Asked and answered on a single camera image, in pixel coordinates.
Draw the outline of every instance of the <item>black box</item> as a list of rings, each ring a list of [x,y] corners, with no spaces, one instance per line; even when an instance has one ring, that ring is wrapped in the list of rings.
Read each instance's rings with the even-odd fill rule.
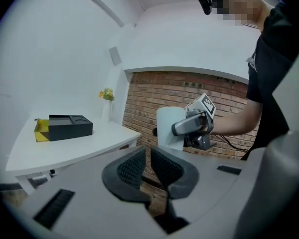
[[[92,135],[93,123],[82,115],[50,115],[49,140],[59,141]]]

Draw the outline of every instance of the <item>black camera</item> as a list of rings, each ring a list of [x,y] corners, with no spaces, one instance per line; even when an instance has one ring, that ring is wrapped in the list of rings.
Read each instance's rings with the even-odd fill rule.
[[[202,6],[204,13],[206,15],[210,15],[212,10],[212,2],[211,0],[198,0],[200,5]]]

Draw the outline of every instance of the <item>person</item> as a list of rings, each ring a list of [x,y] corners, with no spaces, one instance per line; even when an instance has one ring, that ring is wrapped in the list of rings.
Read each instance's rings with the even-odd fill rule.
[[[249,83],[247,104],[243,111],[215,118],[214,135],[241,135],[259,129],[250,152],[265,147],[274,138],[288,132],[287,122],[273,97],[273,91],[284,78],[299,53],[299,34],[291,24],[288,7],[279,2],[275,7],[263,0],[212,0],[219,14],[229,14],[242,23],[260,30],[255,52],[247,60]]]

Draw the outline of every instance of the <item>black shirt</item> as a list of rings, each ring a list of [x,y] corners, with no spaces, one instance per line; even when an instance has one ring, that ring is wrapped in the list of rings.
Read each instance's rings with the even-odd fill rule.
[[[248,158],[251,150],[267,146],[271,140],[289,130],[273,97],[273,91],[299,53],[299,32],[290,23],[289,13],[283,3],[270,11],[252,60],[248,63],[249,83],[246,97],[262,103],[263,111],[254,145],[243,156],[243,160]]]

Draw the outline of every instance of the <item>brick wall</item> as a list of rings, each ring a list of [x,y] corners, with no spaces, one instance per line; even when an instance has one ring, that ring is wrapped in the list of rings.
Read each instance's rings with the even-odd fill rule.
[[[138,145],[146,147],[147,167],[144,176],[158,181],[150,166],[150,146],[157,145],[157,137],[152,135],[156,127],[156,110],[166,106],[184,108],[187,104],[206,93],[215,104],[216,117],[235,114],[246,105],[247,85],[221,77],[182,72],[139,72],[131,80],[123,125],[140,132]],[[258,127],[246,135],[228,136],[238,147],[249,149],[255,140]],[[240,159],[244,152],[237,151],[212,135],[217,145],[207,151],[184,148],[185,151],[220,158]]]

